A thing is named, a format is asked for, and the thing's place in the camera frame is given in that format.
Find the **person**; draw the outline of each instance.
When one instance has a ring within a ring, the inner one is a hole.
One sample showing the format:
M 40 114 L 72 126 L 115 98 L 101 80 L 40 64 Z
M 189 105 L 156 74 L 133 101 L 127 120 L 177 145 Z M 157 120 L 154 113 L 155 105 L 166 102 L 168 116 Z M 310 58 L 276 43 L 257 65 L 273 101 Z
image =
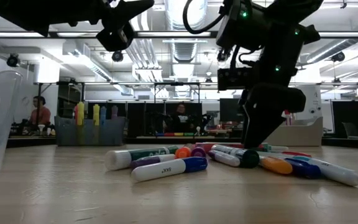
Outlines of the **person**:
M 179 103 L 176 112 L 171 114 L 172 123 L 169 128 L 170 132 L 174 133 L 189 133 L 193 132 L 194 124 L 189 123 L 189 117 L 186 115 L 186 107 L 184 103 Z
M 29 120 L 30 124 L 37 124 L 37 105 L 38 105 L 38 100 L 40 100 L 40 112 L 39 112 L 39 118 L 38 118 L 38 124 L 44 124 L 44 125 L 49 125 L 50 124 L 50 111 L 49 109 L 45 106 L 46 101 L 45 98 L 43 96 L 40 96 L 38 98 L 38 96 L 35 96 L 32 100 L 32 104 L 35 106 L 35 110 L 33 110 L 31 112 L 31 117 Z

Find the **marker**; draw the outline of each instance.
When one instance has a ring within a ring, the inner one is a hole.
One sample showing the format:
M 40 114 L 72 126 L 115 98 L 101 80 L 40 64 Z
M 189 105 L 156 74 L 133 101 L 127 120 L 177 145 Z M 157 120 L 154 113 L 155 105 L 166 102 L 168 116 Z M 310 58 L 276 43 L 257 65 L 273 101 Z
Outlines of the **marker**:
M 208 152 L 208 155 L 211 159 L 221 162 L 223 164 L 233 166 L 233 167 L 239 167 L 240 166 L 240 159 L 236 156 L 232 156 L 223 152 L 211 150 Z
M 319 159 L 307 158 L 304 156 L 295 156 L 294 159 L 306 161 L 311 165 L 316 165 L 320 168 L 321 173 L 328 179 L 338 181 L 342 184 L 350 186 L 358 185 L 358 173 L 354 170 L 330 164 Z
M 222 146 L 230 146 L 230 147 L 236 147 L 239 149 L 243 149 L 244 145 L 238 142 L 198 142 L 195 144 L 195 147 L 202 147 L 205 152 L 209 152 L 212 148 L 212 146 L 219 144 Z
M 159 162 L 171 161 L 175 159 L 174 154 L 159 155 L 159 156 L 147 156 L 131 162 L 131 169 L 136 167 L 146 166 L 150 164 L 156 164 Z
M 202 147 L 195 147 L 193 150 L 191 150 L 190 156 L 206 157 L 206 153 Z
M 272 146 L 272 145 L 269 145 L 269 144 L 267 144 L 267 143 L 262 143 L 262 144 L 259 146 L 259 148 L 265 150 L 266 152 L 271 152 L 271 151 L 287 151 L 287 150 L 289 150 L 289 148 L 286 147 L 286 146 Z
M 178 150 L 177 146 L 158 147 L 154 149 L 131 149 L 108 151 L 104 156 L 104 166 L 107 170 L 119 170 L 128 168 L 132 161 L 147 156 L 157 156 L 164 154 L 174 154 Z
M 137 182 L 167 177 L 184 172 L 197 172 L 205 170 L 208 163 L 204 157 L 189 157 L 174 159 L 172 161 L 160 162 L 135 168 L 131 177 Z
M 254 150 L 238 149 L 235 147 L 222 146 L 219 144 L 212 146 L 211 150 L 236 156 L 237 158 L 240 159 L 241 162 L 240 167 L 254 168 L 259 164 L 258 152 Z
M 294 175 L 309 179 L 317 179 L 321 177 L 321 171 L 318 166 L 310 165 L 307 162 L 298 159 L 286 158 L 285 160 L 292 165 L 292 174 Z
M 259 165 L 278 174 L 292 173 L 292 165 L 289 162 L 284 161 L 283 159 L 261 156 Z
M 183 146 L 175 152 L 176 159 L 187 158 L 191 156 L 191 149 L 189 147 Z

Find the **marker cap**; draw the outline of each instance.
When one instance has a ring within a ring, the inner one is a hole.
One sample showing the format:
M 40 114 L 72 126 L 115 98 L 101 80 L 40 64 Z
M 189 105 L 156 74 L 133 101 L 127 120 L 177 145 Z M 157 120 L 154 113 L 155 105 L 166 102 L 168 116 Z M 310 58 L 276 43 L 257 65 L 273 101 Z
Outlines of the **marker cap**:
M 206 153 L 202 147 L 196 147 L 191 151 L 191 156 L 206 157 Z
M 259 164 L 259 154 L 254 150 L 244 151 L 240 167 L 254 168 Z
M 108 151 L 104 156 L 104 166 L 107 170 L 128 168 L 132 157 L 128 151 Z
M 316 165 L 310 165 L 305 161 L 298 159 L 286 158 L 287 162 L 292 165 L 293 174 L 307 177 L 309 179 L 317 179 L 321 177 L 320 168 Z
M 175 151 L 176 159 L 187 158 L 191 156 L 191 151 L 188 147 L 182 147 Z
M 205 170 L 208 166 L 208 162 L 205 157 L 189 157 L 182 160 L 185 161 L 186 164 L 185 172 Z

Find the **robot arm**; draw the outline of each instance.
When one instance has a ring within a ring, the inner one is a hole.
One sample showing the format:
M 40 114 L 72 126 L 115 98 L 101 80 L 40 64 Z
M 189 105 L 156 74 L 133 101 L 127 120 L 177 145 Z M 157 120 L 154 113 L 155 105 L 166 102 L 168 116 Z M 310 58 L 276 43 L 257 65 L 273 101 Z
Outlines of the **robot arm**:
M 200 30 L 193 30 L 187 22 L 191 2 L 187 1 L 183 11 L 188 32 L 199 34 L 222 21 L 216 44 L 222 52 L 236 46 L 230 68 L 218 70 L 218 90 L 244 90 L 239 100 L 244 113 L 242 143 L 245 148 L 257 147 L 284 122 L 284 110 L 304 110 L 306 97 L 288 85 L 297 73 L 302 46 L 320 38 L 313 25 L 304 27 L 299 22 L 318 10 L 323 0 L 276 0 L 267 8 L 250 0 L 224 0 L 219 17 Z M 241 47 L 250 53 L 262 50 L 259 59 L 240 59 L 247 67 L 236 68 Z

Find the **camera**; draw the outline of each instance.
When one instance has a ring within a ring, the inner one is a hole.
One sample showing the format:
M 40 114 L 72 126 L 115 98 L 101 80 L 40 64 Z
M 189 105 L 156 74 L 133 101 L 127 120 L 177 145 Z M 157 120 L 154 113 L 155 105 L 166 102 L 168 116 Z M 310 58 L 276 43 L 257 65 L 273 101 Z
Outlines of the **camera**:
M 111 59 L 113 60 L 113 62 L 121 62 L 122 60 L 124 60 L 124 56 L 121 51 L 116 51 L 112 54 Z
M 12 53 L 6 60 L 6 64 L 9 67 L 16 68 L 20 65 L 20 59 L 18 54 Z

